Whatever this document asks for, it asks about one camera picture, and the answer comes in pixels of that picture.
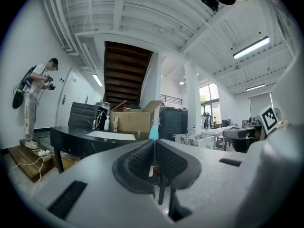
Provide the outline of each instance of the white sneaker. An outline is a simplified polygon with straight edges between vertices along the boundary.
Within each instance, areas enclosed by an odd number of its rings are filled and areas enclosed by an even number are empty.
[[[32,140],[25,141],[24,145],[31,150],[38,149],[38,144]]]

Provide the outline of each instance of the door handle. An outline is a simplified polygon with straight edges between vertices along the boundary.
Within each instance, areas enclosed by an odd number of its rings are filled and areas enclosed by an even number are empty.
[[[62,104],[63,104],[63,105],[65,104],[66,100],[68,100],[67,95],[64,95],[64,96],[63,96],[63,99],[62,99]]]

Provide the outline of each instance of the black desk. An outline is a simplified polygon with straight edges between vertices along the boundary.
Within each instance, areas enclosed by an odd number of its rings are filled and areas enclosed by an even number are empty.
[[[59,173],[63,172],[63,165],[60,157],[60,151],[64,151],[71,155],[84,158],[86,156],[114,149],[129,143],[147,140],[149,134],[131,133],[136,140],[116,140],[87,136],[95,130],[83,126],[63,126],[52,127],[50,129],[51,146],[54,147],[55,159]]]

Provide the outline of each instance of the gray pants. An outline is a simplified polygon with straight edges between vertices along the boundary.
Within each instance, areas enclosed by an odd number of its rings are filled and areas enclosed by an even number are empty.
[[[36,107],[37,100],[33,95],[27,95],[25,97],[24,108],[24,125],[26,140],[32,140],[34,136],[34,126],[36,121]]]

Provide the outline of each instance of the power strip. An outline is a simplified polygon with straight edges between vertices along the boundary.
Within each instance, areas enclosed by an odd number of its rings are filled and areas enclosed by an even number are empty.
[[[50,154],[50,151],[49,151],[49,150],[45,150],[45,151],[40,151],[40,152],[38,152],[38,156],[44,156],[44,155],[47,155],[47,154]]]

